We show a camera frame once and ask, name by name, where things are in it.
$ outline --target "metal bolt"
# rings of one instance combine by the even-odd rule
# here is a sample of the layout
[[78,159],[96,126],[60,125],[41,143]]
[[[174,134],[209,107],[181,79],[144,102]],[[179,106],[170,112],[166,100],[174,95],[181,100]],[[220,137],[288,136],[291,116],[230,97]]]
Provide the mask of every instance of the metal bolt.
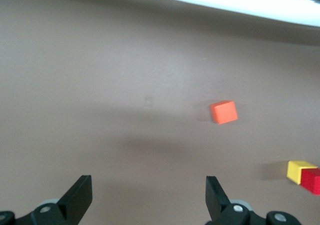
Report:
[[283,216],[281,213],[276,213],[276,214],[274,215],[274,218],[275,218],[276,220],[278,220],[279,222],[286,222],[286,221],[287,221],[286,217]]
[[40,209],[40,213],[46,213],[51,209],[49,206],[44,206],[43,208]]
[[242,213],[244,211],[244,208],[240,205],[234,205],[233,210],[237,213]]

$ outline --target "wooden block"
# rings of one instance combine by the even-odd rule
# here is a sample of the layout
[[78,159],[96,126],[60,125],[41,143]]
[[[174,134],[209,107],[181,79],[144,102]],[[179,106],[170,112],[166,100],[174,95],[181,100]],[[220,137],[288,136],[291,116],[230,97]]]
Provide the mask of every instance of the wooden block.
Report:
[[314,195],[320,195],[320,169],[302,169],[300,185]]
[[210,105],[213,121],[225,124],[238,119],[234,101],[220,101]]
[[288,162],[286,177],[296,184],[301,183],[301,172],[303,169],[316,169],[317,166],[300,160],[291,160]]

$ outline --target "orange cube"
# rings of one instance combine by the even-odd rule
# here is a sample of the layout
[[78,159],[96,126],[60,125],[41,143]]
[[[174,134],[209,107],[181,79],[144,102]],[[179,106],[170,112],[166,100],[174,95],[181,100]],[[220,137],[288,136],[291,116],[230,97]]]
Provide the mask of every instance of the orange cube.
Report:
[[238,119],[234,101],[220,101],[210,105],[213,120],[225,124]]

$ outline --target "yellow cube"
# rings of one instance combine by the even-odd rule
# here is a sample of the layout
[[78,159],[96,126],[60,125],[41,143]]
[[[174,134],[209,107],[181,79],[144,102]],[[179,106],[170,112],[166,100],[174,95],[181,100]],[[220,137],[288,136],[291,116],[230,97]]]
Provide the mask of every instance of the yellow cube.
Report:
[[318,167],[307,161],[292,160],[288,162],[288,170],[286,172],[286,177],[299,185],[301,183],[302,169],[316,169],[316,168]]

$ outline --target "red cube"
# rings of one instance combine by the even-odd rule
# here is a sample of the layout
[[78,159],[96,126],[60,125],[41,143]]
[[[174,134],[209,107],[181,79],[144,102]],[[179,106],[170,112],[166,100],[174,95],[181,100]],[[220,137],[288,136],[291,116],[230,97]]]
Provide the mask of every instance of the red cube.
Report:
[[314,195],[320,195],[320,169],[302,169],[300,185]]
[[238,119],[234,101],[220,101],[210,105],[212,118],[217,124],[225,124]]

